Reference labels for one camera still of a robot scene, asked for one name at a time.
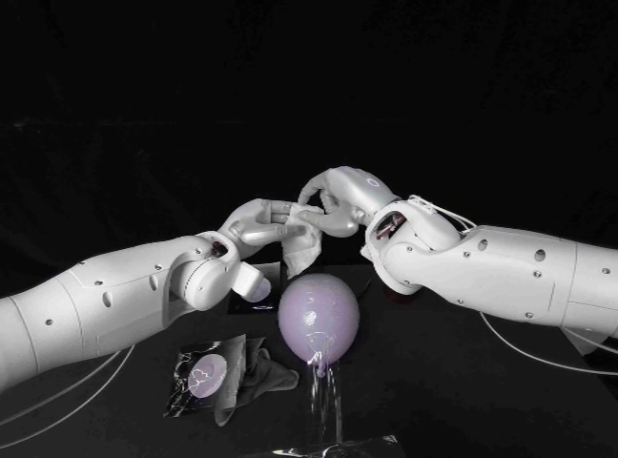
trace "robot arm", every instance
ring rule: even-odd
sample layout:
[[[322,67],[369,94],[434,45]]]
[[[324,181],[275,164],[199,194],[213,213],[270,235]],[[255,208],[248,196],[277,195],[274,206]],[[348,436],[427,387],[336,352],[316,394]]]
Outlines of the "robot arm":
[[[0,299],[0,392],[53,367],[128,348],[212,308],[231,289],[261,300],[270,283],[242,259],[301,234],[304,226],[278,224],[288,211],[288,202],[257,199],[218,232],[95,256]]]
[[[349,169],[349,175],[339,169]],[[362,253],[395,291],[410,295],[425,286],[449,302],[500,318],[618,338],[618,250],[502,227],[459,231],[430,202],[398,200],[386,187],[381,193],[382,186],[371,185],[369,179],[382,184],[362,170],[330,169],[313,179],[301,199],[307,201],[322,189],[324,202],[349,199],[352,215],[359,210],[372,215],[369,221],[361,219],[368,227]],[[359,192],[348,195],[342,191],[348,188]],[[369,195],[365,204],[374,202],[371,196],[388,202],[361,207],[358,194]],[[301,218],[332,229],[316,214]]]

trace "balloon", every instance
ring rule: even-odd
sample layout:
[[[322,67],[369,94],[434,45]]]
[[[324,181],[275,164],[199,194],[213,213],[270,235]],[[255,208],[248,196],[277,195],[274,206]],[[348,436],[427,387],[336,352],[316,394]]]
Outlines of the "balloon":
[[[278,320],[288,347],[320,373],[353,344],[361,324],[358,298],[343,280],[329,274],[300,277],[281,296]]]

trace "black background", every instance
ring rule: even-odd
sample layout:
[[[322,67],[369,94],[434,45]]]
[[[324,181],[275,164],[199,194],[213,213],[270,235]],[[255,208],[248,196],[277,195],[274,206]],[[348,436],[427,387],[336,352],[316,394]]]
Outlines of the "black background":
[[[618,248],[618,1],[0,2],[0,297],[340,165]]]

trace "robot forearm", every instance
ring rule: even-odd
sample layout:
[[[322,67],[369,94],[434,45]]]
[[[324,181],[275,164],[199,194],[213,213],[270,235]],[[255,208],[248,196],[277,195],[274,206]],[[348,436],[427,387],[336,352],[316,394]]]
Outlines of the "robot forearm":
[[[463,238],[423,207],[392,203],[368,228],[365,255],[398,292],[427,286],[500,318],[618,338],[618,250],[493,226],[477,226]],[[379,239],[394,213],[405,223]]]
[[[251,298],[262,280],[218,232],[82,261],[0,299],[0,392],[53,367],[128,348],[182,315],[213,307],[229,289]]]

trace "robotic hand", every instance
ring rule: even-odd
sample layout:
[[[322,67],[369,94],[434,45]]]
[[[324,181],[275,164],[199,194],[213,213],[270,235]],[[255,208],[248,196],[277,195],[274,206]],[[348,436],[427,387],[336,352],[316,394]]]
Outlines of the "robotic hand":
[[[368,227],[362,254],[401,294],[425,286],[449,302],[508,320],[618,339],[618,250],[477,226],[417,196],[401,200],[374,175],[350,167],[310,180],[300,203],[319,190],[327,215],[303,212],[301,220],[337,237],[353,235],[358,224]]]
[[[136,345],[185,314],[208,310],[234,289],[270,292],[242,259],[303,235],[284,226],[291,203],[257,199],[218,232],[149,243],[84,260],[33,289],[0,299],[0,392],[53,367]]]

